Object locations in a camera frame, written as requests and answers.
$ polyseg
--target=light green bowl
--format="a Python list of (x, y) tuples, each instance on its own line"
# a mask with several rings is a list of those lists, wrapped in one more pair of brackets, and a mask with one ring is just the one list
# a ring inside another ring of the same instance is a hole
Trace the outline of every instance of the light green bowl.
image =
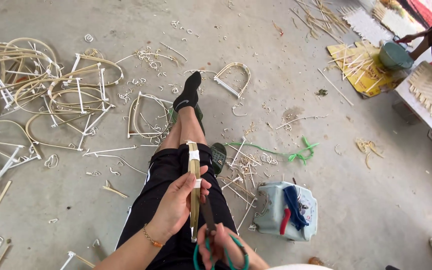
[(408, 69), (414, 64), (408, 52), (393, 42), (386, 42), (381, 46), (379, 60), (389, 70)]

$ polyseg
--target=scissor blade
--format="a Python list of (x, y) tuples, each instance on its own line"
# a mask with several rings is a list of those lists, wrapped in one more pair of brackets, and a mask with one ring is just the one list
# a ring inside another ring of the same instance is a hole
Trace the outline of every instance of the scissor blade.
[(204, 217), (204, 220), (206, 221), (208, 230), (216, 231), (216, 224), (213, 216), (213, 211), (211, 210), (211, 204), (209, 203), (209, 197), (205, 196), (206, 203), (203, 203), (201, 201), (201, 198), (199, 199), (199, 205), (202, 210), (202, 216)]

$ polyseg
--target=black sock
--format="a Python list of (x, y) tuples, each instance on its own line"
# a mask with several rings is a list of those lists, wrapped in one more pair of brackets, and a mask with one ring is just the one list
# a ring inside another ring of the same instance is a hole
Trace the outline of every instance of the black sock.
[(201, 85), (201, 73), (195, 71), (184, 83), (184, 90), (173, 103), (173, 109), (178, 112), (181, 108), (196, 107), (198, 103), (198, 87)]

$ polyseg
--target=sock logo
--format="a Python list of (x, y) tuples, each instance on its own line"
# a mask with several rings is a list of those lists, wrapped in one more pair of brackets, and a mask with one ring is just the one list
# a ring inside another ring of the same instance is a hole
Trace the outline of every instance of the sock logo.
[(189, 103), (189, 100), (185, 99), (185, 100), (179, 102), (179, 103), (176, 105), (176, 107), (179, 107), (179, 106), (180, 106), (181, 104), (183, 104), (183, 103)]

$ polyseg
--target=pruning shears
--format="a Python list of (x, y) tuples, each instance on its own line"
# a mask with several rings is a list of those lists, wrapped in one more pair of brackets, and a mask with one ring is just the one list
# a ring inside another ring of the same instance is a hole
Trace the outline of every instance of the pruning shears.
[[(200, 205), (200, 209), (202, 211), (202, 216), (203, 216), (203, 218), (207, 224), (206, 232), (204, 234), (204, 237), (205, 237), (204, 242), (206, 245), (206, 249), (211, 254), (211, 248), (210, 248), (209, 243), (210, 243), (210, 238), (212, 237), (211, 232), (216, 231), (216, 224), (214, 221), (213, 211), (211, 210), (211, 204), (209, 203), (209, 197), (205, 196), (204, 200), (201, 200), (201, 198), (200, 198), (199, 199), (199, 205)], [(241, 242), (236, 237), (232, 236), (231, 234), (229, 236), (231, 236), (231, 239), (233, 239), (234, 243), (236, 243), (236, 245), (240, 248), (241, 252), (244, 255), (244, 267), (242, 268), (242, 270), (248, 270), (249, 269), (249, 256), (248, 256), (248, 253), (246, 252), (246, 249), (244, 248), (244, 246), (241, 244)], [(198, 248), (199, 248), (199, 245), (196, 244), (196, 248), (194, 249), (194, 254), (192, 256), (195, 270), (201, 270), (201, 268), (198, 266), (198, 258), (197, 258)], [(227, 261), (229, 262), (229, 268), (231, 270), (236, 270), (236, 268), (233, 266), (233, 263), (231, 262), (230, 256), (228, 255), (228, 251), (226, 249), (224, 249), (224, 253), (227, 257)]]

